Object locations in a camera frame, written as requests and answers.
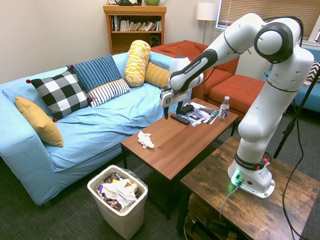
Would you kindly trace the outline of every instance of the carpet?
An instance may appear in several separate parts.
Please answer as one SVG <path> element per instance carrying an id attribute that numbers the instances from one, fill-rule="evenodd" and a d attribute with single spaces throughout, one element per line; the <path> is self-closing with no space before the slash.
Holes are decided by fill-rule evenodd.
<path id="1" fill-rule="evenodd" d="M 274 154 L 283 136 L 282 131 L 292 118 L 293 113 L 288 111 L 282 118 L 267 151 Z M 299 171 L 320 181 L 320 121 L 308 111 L 303 111 L 300 120 L 301 142 L 305 157 L 299 166 Z M 219 139 L 225 141 L 231 133 L 231 128 L 222 134 Z M 216 144 L 209 146 L 201 155 L 206 157 Z M 297 130 L 293 130 L 286 141 L 278 159 L 294 166 L 299 160 L 301 152 L 297 140 Z M 133 155 L 127 156 L 128 168 L 135 172 L 143 181 L 147 182 L 154 177 L 153 171 L 142 164 Z M 52 200 L 52 206 L 45 208 L 36 206 L 28 193 L 11 172 L 9 167 L 0 159 L 0 239 L 1 240 L 121 240 L 103 219 L 96 202 L 87 190 L 88 181 L 100 173 L 110 164 L 123 167 L 118 156 L 111 162 L 95 170 L 63 190 Z M 159 185 L 152 189 L 163 196 L 162 180 L 156 181 Z M 320 240 L 320 197 L 315 205 L 304 228 L 303 235 L 310 240 Z M 145 203 L 144 224 L 134 235 L 133 240 L 183 240 L 185 237 L 176 231 L 178 218 L 177 204 L 171 219 L 166 220 L 163 209 L 153 199 L 148 197 Z"/>

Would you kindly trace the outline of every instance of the rustic wooden table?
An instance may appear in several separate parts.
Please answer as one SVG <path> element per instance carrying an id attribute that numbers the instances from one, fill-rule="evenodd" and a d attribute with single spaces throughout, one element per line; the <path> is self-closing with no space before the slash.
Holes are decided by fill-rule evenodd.
<path id="1" fill-rule="evenodd" d="M 190 102 L 219 109 L 197 98 Z M 168 120 L 162 118 L 142 130 L 145 134 L 151 134 L 154 149 L 143 149 L 141 143 L 138 142 L 138 133 L 121 143 L 124 167 L 128 168 L 126 159 L 128 150 L 170 181 L 166 203 L 166 216 L 169 219 L 171 188 L 175 177 L 231 124 L 235 125 L 237 119 L 238 115 L 229 112 L 225 121 L 216 119 L 211 125 L 201 123 L 193 127 L 171 117 Z"/>
<path id="2" fill-rule="evenodd" d="M 181 180 L 184 190 L 180 201 L 178 231 L 183 230 L 191 192 L 213 210 L 220 211 L 225 197 L 235 189 L 230 183 L 227 169 L 238 146 L 236 138 L 229 138 Z M 282 207 L 282 195 L 293 169 L 276 159 L 273 159 L 268 168 L 275 181 L 272 195 L 259 199 L 239 189 L 224 204 L 222 216 L 249 239 L 292 240 Z M 320 182 L 295 171 L 286 191 L 285 206 L 289 219 L 299 234 L 304 229 L 319 189 Z"/>

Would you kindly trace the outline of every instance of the trash can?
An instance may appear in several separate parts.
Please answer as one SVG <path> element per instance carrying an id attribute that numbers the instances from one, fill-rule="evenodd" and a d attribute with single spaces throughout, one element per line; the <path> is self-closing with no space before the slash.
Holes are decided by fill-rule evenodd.
<path id="1" fill-rule="evenodd" d="M 119 174 L 123 179 L 130 179 L 132 183 L 137 184 L 138 191 L 141 196 L 135 201 L 125 212 L 118 212 L 109 206 L 97 193 L 97 187 L 108 177 L 111 173 Z M 148 189 L 142 182 L 131 176 L 129 173 L 122 170 L 116 165 L 110 165 L 100 174 L 91 179 L 87 188 L 92 194 L 98 208 L 106 222 L 117 231 L 125 239 L 131 239 L 139 230 L 144 222 L 145 202 L 148 196 Z"/>

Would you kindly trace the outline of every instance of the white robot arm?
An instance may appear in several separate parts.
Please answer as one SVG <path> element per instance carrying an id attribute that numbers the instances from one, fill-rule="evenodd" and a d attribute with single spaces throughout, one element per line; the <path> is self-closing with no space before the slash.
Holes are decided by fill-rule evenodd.
<path id="1" fill-rule="evenodd" d="M 228 27 L 193 62 L 175 58 L 170 68 L 170 89 L 160 97 L 160 105 L 169 105 L 188 97 L 190 89 L 204 82 L 203 72 L 228 62 L 249 48 L 274 64 L 260 94 L 238 126 L 241 141 L 228 175 L 233 185 L 263 199 L 273 192 L 275 182 L 263 160 L 283 112 L 293 101 L 310 71 L 313 55 L 299 47 L 299 23 L 291 18 L 264 22 L 249 13 Z"/>

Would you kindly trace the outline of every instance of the water bottle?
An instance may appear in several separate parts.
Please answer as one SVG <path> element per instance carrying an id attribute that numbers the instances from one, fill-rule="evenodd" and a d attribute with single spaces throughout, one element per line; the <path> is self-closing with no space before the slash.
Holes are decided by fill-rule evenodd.
<path id="1" fill-rule="evenodd" d="M 220 121 L 224 121 L 227 118 L 229 108 L 230 108 L 229 99 L 230 99 L 229 96 L 225 96 L 223 103 L 221 103 L 221 105 L 220 105 L 220 110 L 219 110 L 219 115 L 218 115 L 218 118 Z"/>

